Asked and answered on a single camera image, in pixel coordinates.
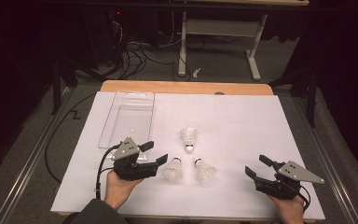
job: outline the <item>clear plastic container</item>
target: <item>clear plastic container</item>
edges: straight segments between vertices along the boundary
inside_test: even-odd
[[[103,128],[99,148],[107,150],[127,137],[131,137],[137,145],[149,141],[154,101],[153,92],[118,91]],[[141,152],[138,160],[147,160],[145,153]]]

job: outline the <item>desk leg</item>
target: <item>desk leg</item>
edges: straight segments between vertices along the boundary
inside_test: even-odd
[[[179,77],[184,77],[186,75],[186,21],[187,21],[187,13],[183,12],[182,44],[179,53],[179,69],[178,69]]]
[[[252,76],[255,81],[259,81],[261,76],[257,69],[257,64],[255,63],[255,51],[257,50],[258,43],[260,42],[260,37],[263,34],[264,26],[266,25],[267,14],[264,14],[261,17],[260,24],[257,27],[257,31],[255,33],[255,42],[253,48],[251,50],[246,50],[246,57],[249,62],[249,66],[251,67]]]

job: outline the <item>black sleeve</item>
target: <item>black sleeve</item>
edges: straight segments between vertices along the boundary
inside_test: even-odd
[[[128,224],[115,209],[101,200],[93,199],[75,217],[71,224]]]

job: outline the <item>white desk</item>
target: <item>white desk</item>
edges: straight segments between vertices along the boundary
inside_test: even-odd
[[[218,2],[228,4],[257,4],[265,6],[307,6],[308,0],[188,0],[185,2]],[[251,49],[246,50],[246,58],[251,68],[253,79],[259,81],[261,76],[255,62],[255,52],[263,34],[267,14],[261,16],[260,21],[216,21],[188,19],[187,13],[182,18],[182,42],[179,54],[178,76],[186,74],[186,35],[232,35],[246,36],[254,39]]]
[[[95,178],[103,155],[98,143],[114,96],[114,92],[97,94],[51,211],[78,212],[95,197]],[[185,152],[179,134],[180,129],[188,126],[199,130],[191,154]],[[164,165],[161,166],[157,176],[135,188],[119,210],[123,215],[277,220],[273,203],[255,191],[244,168],[248,165],[258,175],[272,179],[274,171],[258,161],[259,154],[304,165],[279,99],[273,95],[156,93],[150,139],[155,141],[155,147],[147,152],[149,160],[165,153],[169,154],[169,161],[181,156],[184,180],[179,184],[166,181],[161,175]],[[217,169],[215,179],[206,185],[195,178],[193,160],[198,156]],[[111,161],[106,161],[105,167],[111,165]],[[101,176],[102,193],[105,175]],[[304,186],[312,200],[305,219],[324,219],[313,186]]]

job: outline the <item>white tabletop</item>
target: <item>white tabletop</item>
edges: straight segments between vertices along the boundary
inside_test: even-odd
[[[103,127],[115,97],[98,92],[88,120],[69,163],[51,211],[79,212],[95,198],[95,180],[103,150],[98,148]],[[180,130],[198,129],[195,149],[185,152]],[[257,175],[273,179],[274,170],[258,160],[264,154],[274,161],[295,161],[304,166],[277,96],[156,93],[155,113],[147,151],[149,161],[168,153],[182,158],[184,179],[166,181],[158,169],[138,185],[119,213],[129,216],[187,217],[204,219],[277,219],[275,207],[265,194],[255,190],[245,166]],[[217,169],[207,184],[196,179],[194,159],[202,157]],[[104,167],[112,166],[107,160]],[[105,175],[101,176],[102,198]],[[305,219],[324,219],[310,183],[311,204]]]

